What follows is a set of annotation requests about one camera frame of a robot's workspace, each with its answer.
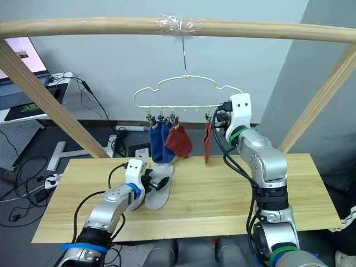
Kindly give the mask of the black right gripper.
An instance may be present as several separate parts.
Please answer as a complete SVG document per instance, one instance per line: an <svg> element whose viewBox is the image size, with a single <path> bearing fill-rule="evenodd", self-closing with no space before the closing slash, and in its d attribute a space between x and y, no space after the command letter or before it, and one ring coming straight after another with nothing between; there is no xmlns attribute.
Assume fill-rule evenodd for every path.
<svg viewBox="0 0 356 267"><path fill-rule="evenodd" d="M226 131L228 127L231 124L231 113L232 113L233 107L232 107L232 102L231 101L226 101L223 104L219 106L219 109L217 111L216 115L216 126L221 129Z"/></svg>

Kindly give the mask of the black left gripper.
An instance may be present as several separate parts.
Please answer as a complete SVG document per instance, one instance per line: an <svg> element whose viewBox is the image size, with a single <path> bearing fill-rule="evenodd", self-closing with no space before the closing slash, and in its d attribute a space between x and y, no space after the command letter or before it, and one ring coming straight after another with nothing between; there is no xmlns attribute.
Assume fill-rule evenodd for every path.
<svg viewBox="0 0 356 267"><path fill-rule="evenodd" d="M150 176L150 173L153 171L153 169L148 168L145 170L145 173L141 176L141 183L145 189L145 193L149 193L152 189L159 191L162 188L165 187L165 185L169 182L170 177L164 177L160 182L157 182L156 184L151 183L152 177Z"/></svg>

